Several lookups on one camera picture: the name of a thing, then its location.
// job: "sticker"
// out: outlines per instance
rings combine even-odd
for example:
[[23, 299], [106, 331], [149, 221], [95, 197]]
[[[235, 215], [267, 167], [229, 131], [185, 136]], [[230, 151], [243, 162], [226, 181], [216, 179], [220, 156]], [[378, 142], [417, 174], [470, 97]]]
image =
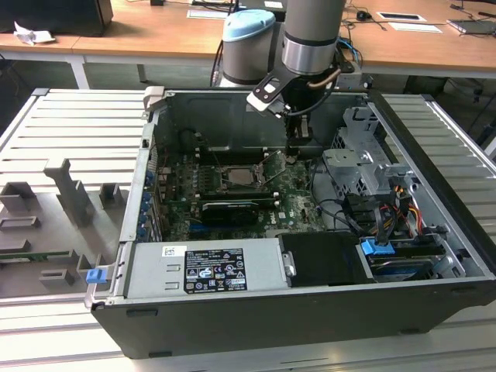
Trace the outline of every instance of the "sticker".
[[243, 249], [185, 250], [184, 291], [189, 295], [247, 289]]
[[162, 257], [184, 257], [188, 246], [163, 246]]
[[265, 2], [268, 8], [283, 9], [282, 2]]

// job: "warning label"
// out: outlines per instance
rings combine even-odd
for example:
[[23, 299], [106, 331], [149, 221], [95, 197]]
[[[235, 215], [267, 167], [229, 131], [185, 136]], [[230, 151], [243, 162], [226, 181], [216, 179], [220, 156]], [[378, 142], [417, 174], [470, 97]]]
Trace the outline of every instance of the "warning label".
[[184, 256], [184, 291], [209, 293], [246, 291], [243, 249], [187, 250]]

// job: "blue latch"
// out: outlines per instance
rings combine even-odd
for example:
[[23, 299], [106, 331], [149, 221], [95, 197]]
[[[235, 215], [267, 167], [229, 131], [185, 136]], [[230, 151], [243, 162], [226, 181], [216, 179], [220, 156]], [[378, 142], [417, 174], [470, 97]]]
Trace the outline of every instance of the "blue latch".
[[104, 284], [107, 282], [107, 269], [91, 269], [86, 274], [86, 283]]
[[365, 241], [361, 244], [363, 253], [365, 256], [370, 254], [395, 254], [396, 251], [393, 248], [391, 243], [386, 244], [385, 246], [379, 246], [375, 243], [374, 239], [365, 239]]

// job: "desk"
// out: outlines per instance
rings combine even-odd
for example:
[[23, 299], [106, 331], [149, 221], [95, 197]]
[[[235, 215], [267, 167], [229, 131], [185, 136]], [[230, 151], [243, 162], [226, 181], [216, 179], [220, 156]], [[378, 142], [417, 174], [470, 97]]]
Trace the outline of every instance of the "desk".
[[[450, 0], [354, 0], [357, 7], [367, 7], [375, 20], [377, 12], [419, 14], [427, 23], [445, 23], [447, 19], [468, 19], [451, 9]], [[496, 5], [465, 2], [466, 12], [476, 18], [478, 12], [496, 12]], [[343, 19], [356, 18], [356, 10], [345, 11]], [[460, 36], [450, 25], [437, 26], [443, 33], [395, 31], [382, 23], [357, 24], [351, 31], [353, 43], [363, 54], [363, 72], [370, 74], [428, 75], [455, 78], [496, 78], [496, 39], [486, 36]], [[346, 29], [341, 35], [347, 37]]]
[[[375, 19], [377, 11], [416, 13], [428, 22], [465, 19], [450, 9], [447, 0], [354, 0], [365, 6]], [[114, 18], [104, 37], [57, 36], [57, 43], [28, 46], [13, 35], [0, 34], [0, 53], [13, 60], [64, 61], [71, 64], [79, 88], [89, 88], [85, 63], [138, 64], [145, 80], [145, 64], [210, 66], [222, 36], [219, 19], [188, 19], [188, 7], [170, 3], [150, 7], [148, 1], [112, 0]], [[493, 12], [489, 4], [465, 2], [475, 16]], [[345, 11], [343, 18], [355, 18]], [[358, 24], [352, 38], [364, 58], [368, 74], [406, 74], [459, 78], [496, 78], [496, 40], [490, 37], [459, 36], [451, 26], [438, 26], [443, 33], [387, 31], [373, 23]], [[342, 28], [342, 35], [347, 36]]]

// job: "paper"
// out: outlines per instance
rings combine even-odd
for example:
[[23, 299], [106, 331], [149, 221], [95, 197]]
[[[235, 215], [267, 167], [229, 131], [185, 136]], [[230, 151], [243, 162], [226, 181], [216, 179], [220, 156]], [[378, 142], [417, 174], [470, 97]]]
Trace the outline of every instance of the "paper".
[[25, 29], [24, 27], [19, 26], [17, 22], [14, 22], [14, 24], [14, 35], [23, 43], [33, 46], [36, 43], [49, 43], [50, 41], [55, 41], [48, 31], [32, 31], [31, 29]]
[[265, 2], [265, 6], [274, 9], [283, 9], [282, 2]]
[[203, 18], [203, 19], [226, 19], [226, 12], [213, 12], [209, 10], [188, 10], [187, 18]]
[[389, 22], [388, 24], [396, 31], [416, 31], [419, 33], [442, 33], [443, 32], [435, 26], [422, 25], [422, 24], [418, 24], [418, 23]]

